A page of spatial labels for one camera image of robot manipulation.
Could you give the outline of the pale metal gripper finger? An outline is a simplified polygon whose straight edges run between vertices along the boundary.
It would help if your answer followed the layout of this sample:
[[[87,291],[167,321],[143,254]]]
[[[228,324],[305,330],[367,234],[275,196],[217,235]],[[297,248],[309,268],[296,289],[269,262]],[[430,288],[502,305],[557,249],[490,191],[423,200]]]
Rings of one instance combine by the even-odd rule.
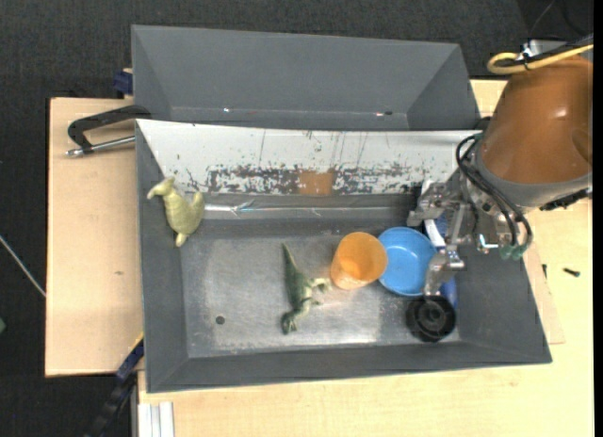
[[[433,296],[456,273],[465,270],[465,261],[456,247],[437,250],[428,262],[422,293]]]
[[[453,190],[448,183],[424,181],[416,207],[409,212],[406,224],[417,227],[428,219],[438,219],[453,204]]]

